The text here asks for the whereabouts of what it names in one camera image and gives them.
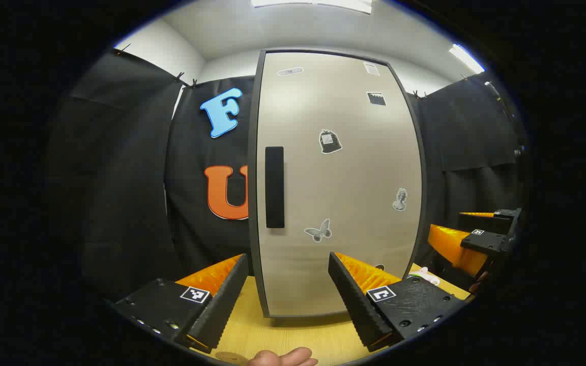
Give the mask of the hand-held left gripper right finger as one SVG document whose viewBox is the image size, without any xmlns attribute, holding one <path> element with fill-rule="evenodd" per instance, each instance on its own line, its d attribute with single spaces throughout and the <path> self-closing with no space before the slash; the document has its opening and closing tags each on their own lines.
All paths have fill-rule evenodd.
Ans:
<svg viewBox="0 0 586 366">
<path fill-rule="evenodd" d="M 328 273 L 369 351 L 416 338 L 467 305 L 422 276 L 402 280 L 342 253 L 330 253 Z"/>
</svg>

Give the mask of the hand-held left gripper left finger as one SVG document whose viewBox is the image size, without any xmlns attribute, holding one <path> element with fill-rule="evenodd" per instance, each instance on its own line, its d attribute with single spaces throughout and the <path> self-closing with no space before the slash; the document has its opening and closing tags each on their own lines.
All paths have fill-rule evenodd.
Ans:
<svg viewBox="0 0 586 366">
<path fill-rule="evenodd" d="M 158 338 L 210 353 L 217 348 L 248 274 L 239 254 L 177 281 L 155 279 L 112 308 Z"/>
</svg>

